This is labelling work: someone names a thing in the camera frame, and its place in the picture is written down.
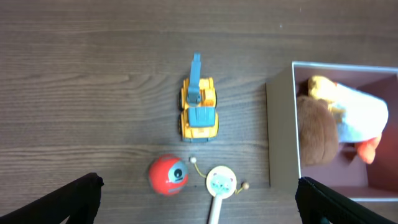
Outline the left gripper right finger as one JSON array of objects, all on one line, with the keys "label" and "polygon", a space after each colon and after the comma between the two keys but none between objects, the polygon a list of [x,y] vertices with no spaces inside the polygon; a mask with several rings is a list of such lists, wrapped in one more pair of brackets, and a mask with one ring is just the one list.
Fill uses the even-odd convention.
[{"label": "left gripper right finger", "polygon": [[295,201],[303,224],[395,224],[311,177],[298,180]]}]

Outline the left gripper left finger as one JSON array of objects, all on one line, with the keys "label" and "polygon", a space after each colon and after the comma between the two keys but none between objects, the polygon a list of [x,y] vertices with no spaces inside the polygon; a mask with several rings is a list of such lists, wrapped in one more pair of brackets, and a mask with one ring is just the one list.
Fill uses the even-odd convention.
[{"label": "left gripper left finger", "polygon": [[1,223],[93,224],[101,204],[103,179],[88,173],[1,217]]}]

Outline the brown plush toy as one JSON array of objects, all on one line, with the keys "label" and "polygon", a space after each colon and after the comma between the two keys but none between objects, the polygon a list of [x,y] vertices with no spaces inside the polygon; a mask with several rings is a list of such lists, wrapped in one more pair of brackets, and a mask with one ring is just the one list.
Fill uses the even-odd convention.
[{"label": "brown plush toy", "polygon": [[338,153],[338,131],[325,100],[297,98],[298,140],[303,166],[331,162]]}]

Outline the white plush duck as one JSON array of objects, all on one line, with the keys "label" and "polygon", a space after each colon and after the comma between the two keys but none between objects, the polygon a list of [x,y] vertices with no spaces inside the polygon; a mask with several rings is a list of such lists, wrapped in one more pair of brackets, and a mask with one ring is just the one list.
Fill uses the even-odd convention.
[{"label": "white plush duck", "polygon": [[372,164],[389,117],[387,103],[318,75],[308,79],[308,96],[327,102],[339,142],[353,143],[360,159]]}]

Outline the yellow toy crane truck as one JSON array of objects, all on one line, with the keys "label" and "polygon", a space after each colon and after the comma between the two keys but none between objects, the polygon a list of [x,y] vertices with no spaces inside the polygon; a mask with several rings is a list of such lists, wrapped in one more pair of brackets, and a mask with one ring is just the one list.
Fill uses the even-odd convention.
[{"label": "yellow toy crane truck", "polygon": [[178,128],[185,142],[208,142],[217,137],[219,117],[214,80],[201,77],[201,54],[193,54],[190,76],[178,97]]}]

